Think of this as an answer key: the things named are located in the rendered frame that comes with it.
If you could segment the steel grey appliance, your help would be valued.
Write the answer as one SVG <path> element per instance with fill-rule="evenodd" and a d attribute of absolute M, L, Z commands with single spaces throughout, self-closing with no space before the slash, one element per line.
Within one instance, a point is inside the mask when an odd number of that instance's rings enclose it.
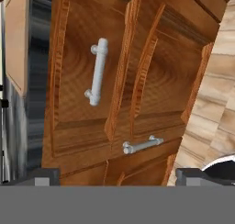
<path fill-rule="evenodd" d="M 2 4 L 2 113 L 0 175 L 10 182 L 41 167 L 50 52 L 51 2 L 29 0 L 28 87 L 21 96 L 6 75 L 6 1 Z"/>

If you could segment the wooden cupboard door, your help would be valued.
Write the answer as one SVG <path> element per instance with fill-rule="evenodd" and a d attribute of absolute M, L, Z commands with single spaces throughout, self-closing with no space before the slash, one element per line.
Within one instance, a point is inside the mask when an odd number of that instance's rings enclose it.
<path fill-rule="evenodd" d="M 42 164 L 63 176 L 106 160 L 118 121 L 140 0 L 52 0 Z M 95 55 L 108 40 L 101 98 L 91 106 Z"/>

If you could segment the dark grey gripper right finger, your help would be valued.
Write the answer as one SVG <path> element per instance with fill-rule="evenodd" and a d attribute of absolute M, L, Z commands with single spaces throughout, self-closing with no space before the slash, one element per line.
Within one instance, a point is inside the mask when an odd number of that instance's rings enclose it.
<path fill-rule="evenodd" d="M 235 180 L 211 178 L 200 169 L 179 168 L 175 170 L 176 186 L 235 186 Z"/>

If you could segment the light wooden side panel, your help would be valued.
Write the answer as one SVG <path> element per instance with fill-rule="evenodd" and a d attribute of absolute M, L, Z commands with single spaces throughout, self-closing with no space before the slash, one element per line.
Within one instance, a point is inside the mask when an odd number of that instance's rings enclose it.
<path fill-rule="evenodd" d="M 28 87 L 29 0 L 6 1 L 6 75 L 21 96 Z"/>

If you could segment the black and white round thing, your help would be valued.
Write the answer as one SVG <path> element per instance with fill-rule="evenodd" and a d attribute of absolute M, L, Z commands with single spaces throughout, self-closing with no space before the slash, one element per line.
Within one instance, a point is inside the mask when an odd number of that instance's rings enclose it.
<path fill-rule="evenodd" d="M 202 168 L 212 178 L 235 180 L 235 154 L 217 158 Z"/>

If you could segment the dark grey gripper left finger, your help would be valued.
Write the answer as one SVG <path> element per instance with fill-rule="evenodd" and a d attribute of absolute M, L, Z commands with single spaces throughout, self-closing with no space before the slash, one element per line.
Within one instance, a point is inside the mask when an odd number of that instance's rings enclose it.
<path fill-rule="evenodd" d="M 39 168 L 19 179 L 3 182 L 4 186 L 60 186 L 60 170 L 56 168 Z"/>

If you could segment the wooden cupboard panel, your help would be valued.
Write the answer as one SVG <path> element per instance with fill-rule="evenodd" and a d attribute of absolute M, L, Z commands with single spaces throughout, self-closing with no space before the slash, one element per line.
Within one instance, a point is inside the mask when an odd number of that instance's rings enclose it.
<path fill-rule="evenodd" d="M 117 162 L 101 163 L 75 174 L 62 176 L 61 185 L 103 186 L 166 186 L 176 154 L 158 158 L 128 168 Z"/>

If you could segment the wooden drawer front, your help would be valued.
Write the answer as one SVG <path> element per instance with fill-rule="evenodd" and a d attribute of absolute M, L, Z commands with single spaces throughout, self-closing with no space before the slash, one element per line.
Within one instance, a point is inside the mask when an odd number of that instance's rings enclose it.
<path fill-rule="evenodd" d="M 178 147 L 229 0 L 140 0 L 110 156 Z M 132 154 L 123 143 L 163 138 Z"/>

